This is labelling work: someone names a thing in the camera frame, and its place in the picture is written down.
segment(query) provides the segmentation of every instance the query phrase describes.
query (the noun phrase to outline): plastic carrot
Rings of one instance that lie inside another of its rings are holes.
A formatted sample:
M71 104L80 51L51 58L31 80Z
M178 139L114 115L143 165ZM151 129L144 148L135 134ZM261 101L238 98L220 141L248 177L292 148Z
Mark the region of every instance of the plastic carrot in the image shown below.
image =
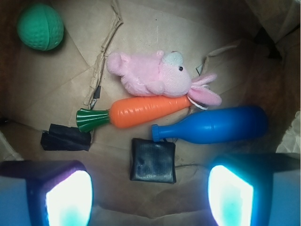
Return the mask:
M81 108L76 114L76 124L81 132L111 122L118 128L129 128L189 107L187 96L168 98L132 97L114 102L111 109L94 111Z

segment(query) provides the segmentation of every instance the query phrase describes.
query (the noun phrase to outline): white light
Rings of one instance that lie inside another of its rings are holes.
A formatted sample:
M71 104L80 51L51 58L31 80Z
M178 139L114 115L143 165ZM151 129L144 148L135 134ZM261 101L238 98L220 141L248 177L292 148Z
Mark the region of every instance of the white light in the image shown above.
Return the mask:
M82 170L46 194L49 226L86 226L92 208L92 181Z
M212 168L208 181L212 215L219 226L251 224L253 186L222 165Z

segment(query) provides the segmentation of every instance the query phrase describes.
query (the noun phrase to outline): black fabric pouch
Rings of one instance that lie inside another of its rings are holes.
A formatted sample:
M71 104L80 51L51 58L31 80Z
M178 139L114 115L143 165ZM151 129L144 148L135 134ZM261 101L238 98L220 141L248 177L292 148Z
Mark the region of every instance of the black fabric pouch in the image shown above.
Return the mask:
M175 183L174 152L174 143L133 138L130 180Z

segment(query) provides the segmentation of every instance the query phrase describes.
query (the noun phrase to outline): green ball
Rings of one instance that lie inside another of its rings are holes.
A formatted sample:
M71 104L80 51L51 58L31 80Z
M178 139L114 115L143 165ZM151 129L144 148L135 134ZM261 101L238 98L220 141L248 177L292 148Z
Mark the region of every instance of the green ball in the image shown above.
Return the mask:
M22 12L17 32L25 45L37 50L50 50L62 41L64 25L53 8L39 3Z

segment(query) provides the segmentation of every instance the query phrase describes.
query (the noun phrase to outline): stuffed rabbit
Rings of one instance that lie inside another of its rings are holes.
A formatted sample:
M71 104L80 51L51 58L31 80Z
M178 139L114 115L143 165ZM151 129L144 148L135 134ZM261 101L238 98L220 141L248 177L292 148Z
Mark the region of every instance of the stuffed rabbit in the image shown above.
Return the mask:
M216 75L209 73L191 80L179 52L165 54L160 50L149 56L114 52L108 56L107 70L121 76L122 84L134 96L180 97L187 94L193 101L206 105L222 102L207 85Z

